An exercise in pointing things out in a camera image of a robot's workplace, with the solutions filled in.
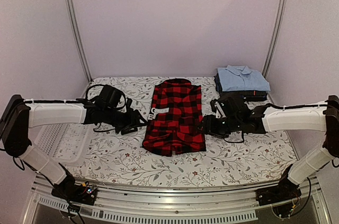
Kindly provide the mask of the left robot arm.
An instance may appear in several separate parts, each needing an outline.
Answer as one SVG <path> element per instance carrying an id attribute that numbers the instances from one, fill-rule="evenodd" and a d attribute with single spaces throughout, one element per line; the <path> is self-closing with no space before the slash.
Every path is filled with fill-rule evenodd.
<path id="1" fill-rule="evenodd" d="M 147 121 L 131 107 L 132 100 L 123 91 L 101 85 L 92 98 L 75 100 L 25 100 L 11 97 L 1 117 L 3 151 L 45 176 L 68 200 L 75 199 L 79 189 L 72 174 L 51 159 L 29 139 L 29 129 L 50 124 L 108 124 L 117 134 L 126 135 L 146 126 Z"/>

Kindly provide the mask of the red black plaid shirt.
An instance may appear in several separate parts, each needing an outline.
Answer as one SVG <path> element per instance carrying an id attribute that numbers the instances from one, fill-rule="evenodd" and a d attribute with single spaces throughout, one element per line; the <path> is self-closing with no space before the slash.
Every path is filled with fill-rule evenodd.
<path id="1" fill-rule="evenodd" d="M 171 157 L 206 151 L 201 125 L 201 86 L 188 79 L 168 79 L 154 87 L 142 147 Z"/>

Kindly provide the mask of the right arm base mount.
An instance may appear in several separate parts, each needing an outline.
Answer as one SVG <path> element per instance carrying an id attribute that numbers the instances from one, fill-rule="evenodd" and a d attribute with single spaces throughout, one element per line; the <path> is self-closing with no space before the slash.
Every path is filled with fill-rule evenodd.
<path id="1" fill-rule="evenodd" d="M 295 185 L 288 180 L 288 175 L 282 175 L 278 184 L 271 187 L 257 189 L 255 191 L 255 199 L 260 206 L 280 203 L 290 200 L 287 204 L 280 204 L 272 208 L 273 213 L 281 218 L 289 218 L 292 216 L 297 203 L 300 200 L 301 190 L 299 185 Z"/>

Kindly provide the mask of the light blue shirt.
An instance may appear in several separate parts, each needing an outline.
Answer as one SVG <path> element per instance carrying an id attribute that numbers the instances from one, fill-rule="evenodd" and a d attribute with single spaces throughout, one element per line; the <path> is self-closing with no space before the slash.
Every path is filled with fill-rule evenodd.
<path id="1" fill-rule="evenodd" d="M 248 66 L 231 66 L 217 68 L 219 82 L 223 92 L 261 91 L 269 92 L 270 83 L 258 70 Z"/>

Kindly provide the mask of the dark shirts stack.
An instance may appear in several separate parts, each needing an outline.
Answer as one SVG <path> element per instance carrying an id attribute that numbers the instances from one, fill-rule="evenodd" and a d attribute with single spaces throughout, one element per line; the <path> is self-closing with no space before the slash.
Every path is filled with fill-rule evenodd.
<path id="1" fill-rule="evenodd" d="M 216 91 L 219 94 L 220 97 L 239 97 L 247 102 L 262 102 L 267 100 L 267 92 L 262 91 L 231 91 L 231 92 L 225 92 L 221 88 L 221 83 L 219 76 L 214 76 L 214 81 L 216 84 Z"/>

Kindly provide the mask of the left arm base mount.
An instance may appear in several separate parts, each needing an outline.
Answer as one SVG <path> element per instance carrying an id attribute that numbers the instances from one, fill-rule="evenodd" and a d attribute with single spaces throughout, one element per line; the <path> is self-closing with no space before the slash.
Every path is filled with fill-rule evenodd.
<path id="1" fill-rule="evenodd" d="M 74 181 L 63 181 L 54 184 L 51 195 L 86 205 L 94 205 L 97 197 L 97 186 L 89 184 L 88 181 L 82 184 L 75 184 Z"/>

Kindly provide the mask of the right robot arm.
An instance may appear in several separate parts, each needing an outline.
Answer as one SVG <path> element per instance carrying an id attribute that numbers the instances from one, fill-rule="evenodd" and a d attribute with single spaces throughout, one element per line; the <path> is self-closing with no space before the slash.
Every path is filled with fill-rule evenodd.
<path id="1" fill-rule="evenodd" d="M 325 133 L 322 144 L 309 151 L 289 166 L 274 188 L 279 201 L 294 193 L 295 187 L 309 175 L 319 171 L 338 157 L 338 97 L 295 106 L 276 106 L 271 103 L 249 109 L 240 98 L 223 98 L 213 101 L 216 114 L 206 115 L 201 130 L 206 135 L 224 139 L 233 132 L 266 134 L 282 130 L 314 130 Z"/>

